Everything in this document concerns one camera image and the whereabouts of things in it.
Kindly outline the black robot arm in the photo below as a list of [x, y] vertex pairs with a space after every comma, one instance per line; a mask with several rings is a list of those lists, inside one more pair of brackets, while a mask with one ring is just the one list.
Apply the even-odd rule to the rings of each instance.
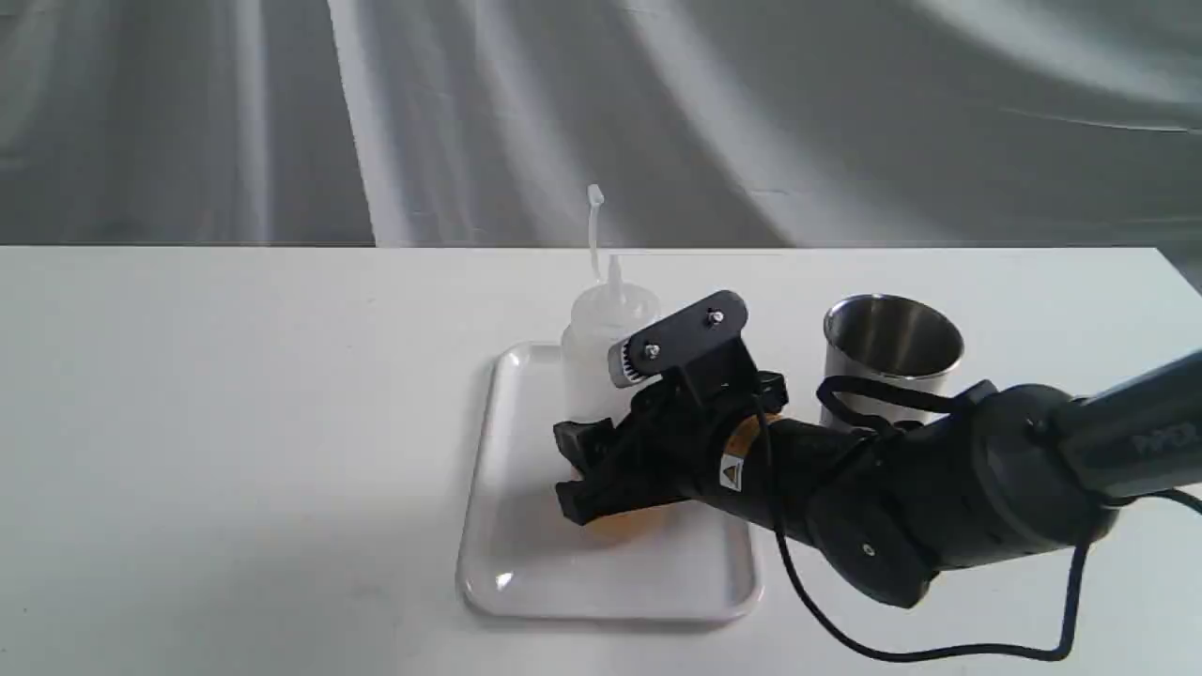
[[846, 431], [785, 419], [784, 376], [739, 340], [654, 373], [621, 421], [555, 423], [577, 472], [555, 488], [563, 516], [584, 526], [703, 503], [816, 548], [893, 607], [914, 607], [941, 573], [1058, 548], [1082, 558], [1121, 508], [1200, 484], [1198, 354], [1078, 399], [1036, 384], [945, 397], [829, 376], [825, 403], [870, 395], [936, 414], [889, 423], [839, 407]]

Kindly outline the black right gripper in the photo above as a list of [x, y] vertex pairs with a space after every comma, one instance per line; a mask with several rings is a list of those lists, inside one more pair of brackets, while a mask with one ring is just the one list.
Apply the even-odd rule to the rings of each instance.
[[726, 391], [697, 409], [682, 391], [656, 384], [635, 395], [618, 426], [613, 419], [554, 423], [563, 459], [605, 476], [554, 484], [563, 517], [583, 527], [692, 500], [770, 530], [770, 508], [781, 500], [786, 535], [811, 546], [807, 502], [851, 438], [774, 414], [784, 379], [764, 379], [757, 401]]

